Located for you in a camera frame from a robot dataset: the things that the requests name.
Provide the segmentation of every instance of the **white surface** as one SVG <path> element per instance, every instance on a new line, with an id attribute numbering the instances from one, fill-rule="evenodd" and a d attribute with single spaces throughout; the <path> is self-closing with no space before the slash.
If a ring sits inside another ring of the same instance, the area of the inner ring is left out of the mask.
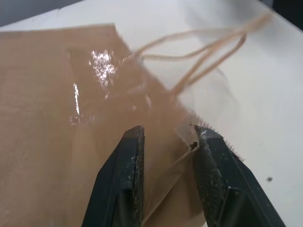
<path id="1" fill-rule="evenodd" d="M 115 22 L 120 35 L 135 49 L 178 31 L 241 25 L 266 10 L 254 0 L 85 0 L 0 30 Z M 184 51 L 199 44 L 196 38 L 179 48 Z M 303 223 L 302 60 L 302 32 L 275 16 L 270 25 L 251 34 L 241 50 L 220 66 L 230 85 L 217 73 L 196 84 L 189 98 L 189 105 L 245 159 L 288 227 Z M 189 64 L 180 63 L 176 69 L 150 66 L 171 87 Z M 207 103 L 200 86 L 216 78 L 219 82 L 210 84 L 215 84 L 216 94 L 221 96 L 209 97 L 215 100 Z M 271 183 L 266 182 L 269 176 L 273 177 Z"/>

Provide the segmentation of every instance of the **white table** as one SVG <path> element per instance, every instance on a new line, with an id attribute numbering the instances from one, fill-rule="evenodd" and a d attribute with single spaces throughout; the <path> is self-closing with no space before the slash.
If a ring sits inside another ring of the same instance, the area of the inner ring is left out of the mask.
<path id="1" fill-rule="evenodd" d="M 254 0 L 85 0 L 0 30 L 115 22 L 126 43 L 137 48 L 178 31 L 240 25 L 267 10 Z M 162 50 L 183 52 L 201 41 L 206 40 L 195 38 L 178 50 Z M 182 97 L 234 145 L 289 227 L 303 225 L 302 60 L 302 32 L 276 15 L 219 67 L 229 85 L 215 72 Z M 148 66 L 171 87 L 189 63 Z"/>

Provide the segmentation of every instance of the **brown paper bag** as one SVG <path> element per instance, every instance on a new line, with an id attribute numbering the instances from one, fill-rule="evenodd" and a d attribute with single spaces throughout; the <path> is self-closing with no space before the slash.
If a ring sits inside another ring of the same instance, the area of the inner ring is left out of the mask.
<path id="1" fill-rule="evenodd" d="M 224 40 L 234 37 L 241 44 L 246 32 Z M 131 54 L 113 26 L 0 38 L 1 226 L 80 226 L 98 170 L 135 125 L 145 126 L 144 225 L 204 223 L 191 152 L 175 132 L 200 119 L 178 94 L 220 61 L 190 80 L 206 53 L 167 91 L 138 63 L 146 48 Z"/>

